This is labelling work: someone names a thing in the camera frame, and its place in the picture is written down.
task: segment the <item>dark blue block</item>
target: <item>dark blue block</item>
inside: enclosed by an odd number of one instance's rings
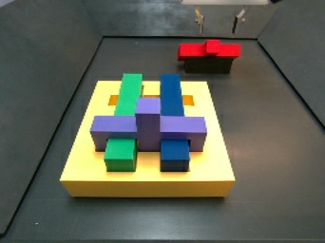
[[[185,116],[181,77],[178,74],[161,76],[162,116]]]
[[[187,140],[162,140],[161,171],[186,172],[189,160]]]

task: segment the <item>red block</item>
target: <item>red block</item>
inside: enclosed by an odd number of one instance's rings
[[[206,47],[202,44],[179,44],[178,61],[185,61],[187,57],[205,57]]]
[[[237,58],[239,45],[221,44],[218,40],[209,40],[205,44],[179,44],[178,61],[185,61],[187,57],[206,56]]]
[[[238,44],[225,44],[219,46],[219,51],[217,57],[231,57],[237,58],[239,56],[239,45]]]
[[[206,55],[215,56],[219,51],[219,40],[209,40],[205,45],[206,45]]]

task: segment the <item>yellow base block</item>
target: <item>yellow base block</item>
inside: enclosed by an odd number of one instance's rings
[[[190,152],[189,172],[161,172],[161,154],[138,152],[135,172],[107,172],[104,153],[95,152],[90,135],[94,116],[112,115],[111,95],[118,95],[120,81],[99,81],[88,103],[87,113],[63,169],[60,182],[72,196],[181,197],[226,196],[235,182],[234,172],[213,99],[206,82],[182,82],[186,116],[205,117],[207,138],[203,152]],[[161,83],[143,82],[142,95],[159,95]]]

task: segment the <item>purple block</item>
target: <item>purple block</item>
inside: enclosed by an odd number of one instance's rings
[[[138,150],[161,151],[161,99],[139,98],[136,107]]]
[[[95,116],[90,134],[96,151],[106,151],[107,139],[135,139],[138,136],[136,117]]]
[[[161,117],[162,140],[190,140],[191,152],[203,151],[207,126],[203,117]]]

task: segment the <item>green block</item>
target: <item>green block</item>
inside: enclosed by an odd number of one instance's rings
[[[142,91],[142,74],[124,73],[118,94],[118,103],[114,114],[134,116],[136,113],[138,97]]]
[[[135,139],[108,139],[104,161],[110,172],[136,170],[138,147]]]

